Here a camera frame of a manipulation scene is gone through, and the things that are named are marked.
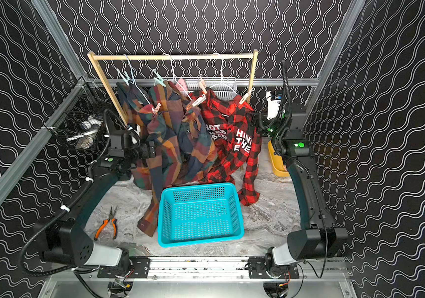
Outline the beige clothespin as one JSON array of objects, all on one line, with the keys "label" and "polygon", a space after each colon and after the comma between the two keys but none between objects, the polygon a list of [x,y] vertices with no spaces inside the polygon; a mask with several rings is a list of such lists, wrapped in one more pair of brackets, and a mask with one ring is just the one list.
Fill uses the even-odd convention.
[{"label": "beige clothespin", "polygon": [[240,105],[243,105],[245,103],[249,103],[250,102],[250,98],[253,95],[254,91],[255,91],[255,88],[250,88],[248,90],[248,92],[242,97],[242,99],[240,100],[239,104]]},{"label": "beige clothespin", "polygon": [[206,82],[203,77],[199,77],[198,86],[200,87],[203,94],[207,94]]}]

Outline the red black plaid shirt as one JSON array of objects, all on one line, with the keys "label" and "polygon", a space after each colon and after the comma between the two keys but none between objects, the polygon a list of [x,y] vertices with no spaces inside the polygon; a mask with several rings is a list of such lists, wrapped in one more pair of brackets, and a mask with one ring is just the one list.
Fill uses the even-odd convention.
[{"label": "red black plaid shirt", "polygon": [[262,136],[255,121],[255,111],[236,95],[231,101],[220,100],[212,89],[207,89],[205,101],[199,105],[206,129],[217,149],[218,157],[200,183],[234,183],[232,174],[245,165],[240,203],[250,206],[259,200],[255,190]]}]

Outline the white wire hanger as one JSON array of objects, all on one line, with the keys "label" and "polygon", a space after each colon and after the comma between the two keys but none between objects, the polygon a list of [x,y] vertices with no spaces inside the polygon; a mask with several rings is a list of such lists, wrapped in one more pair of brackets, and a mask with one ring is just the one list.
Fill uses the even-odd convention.
[{"label": "white wire hanger", "polygon": [[222,58],[222,55],[219,53],[214,53],[214,55],[218,56],[219,59],[221,60],[221,66],[220,66],[220,70],[219,70],[219,74],[220,74],[220,78],[225,77],[224,76],[224,68],[226,66],[225,60]]}]

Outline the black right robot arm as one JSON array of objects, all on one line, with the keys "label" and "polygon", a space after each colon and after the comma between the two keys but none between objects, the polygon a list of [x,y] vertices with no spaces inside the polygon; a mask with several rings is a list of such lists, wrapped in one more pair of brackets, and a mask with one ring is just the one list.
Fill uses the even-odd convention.
[{"label": "black right robot arm", "polygon": [[258,128],[271,137],[276,156],[280,156],[293,181],[300,211],[300,230],[291,232],[286,243],[270,248],[264,257],[266,272],[277,277],[282,270],[299,261],[333,258],[348,239],[345,228],[339,227],[324,200],[317,177],[314,151],[302,130],[307,116],[305,107],[294,102],[282,61],[283,88],[276,115],[267,118],[258,114]]}]

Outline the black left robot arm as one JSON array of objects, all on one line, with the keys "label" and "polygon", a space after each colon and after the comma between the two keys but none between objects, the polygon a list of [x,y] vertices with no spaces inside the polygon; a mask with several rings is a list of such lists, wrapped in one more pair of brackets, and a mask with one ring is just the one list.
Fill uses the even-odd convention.
[{"label": "black left robot arm", "polygon": [[[139,161],[156,155],[153,141],[141,141],[133,129],[116,129],[114,118],[116,114],[112,110],[104,110],[108,141],[100,156],[88,167],[85,183],[54,216],[34,226],[34,233],[21,249],[18,261],[18,268],[25,275],[40,278],[92,266],[110,267],[120,275],[129,272],[129,254],[124,248],[101,245],[84,231],[104,195],[118,181],[129,180],[131,170]],[[29,250],[36,250],[42,261],[59,267],[43,272],[28,269],[25,259]]]}]

